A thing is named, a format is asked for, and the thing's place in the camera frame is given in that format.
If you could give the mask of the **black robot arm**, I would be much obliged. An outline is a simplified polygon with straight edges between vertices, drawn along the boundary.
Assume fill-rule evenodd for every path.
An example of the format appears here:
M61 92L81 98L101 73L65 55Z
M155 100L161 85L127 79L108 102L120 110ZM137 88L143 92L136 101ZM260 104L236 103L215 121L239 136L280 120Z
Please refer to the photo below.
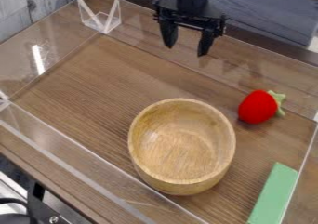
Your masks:
M224 34L227 20L211 0L156 0L153 7L153 19L159 23L165 47L173 47L179 28L184 27L201 33L197 56L204 56L214 40Z

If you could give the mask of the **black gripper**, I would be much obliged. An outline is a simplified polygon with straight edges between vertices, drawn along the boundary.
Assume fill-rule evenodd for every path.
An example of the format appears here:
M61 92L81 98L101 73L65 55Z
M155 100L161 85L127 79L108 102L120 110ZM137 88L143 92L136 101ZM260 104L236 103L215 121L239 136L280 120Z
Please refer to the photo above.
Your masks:
M172 48L177 40L177 26L201 31L197 45L197 56L204 56L212 46L215 35L223 36L226 28L226 15L207 1L200 12L183 12L176 7L173 0L156 0L153 3L153 19L159 21L163 42L167 48Z

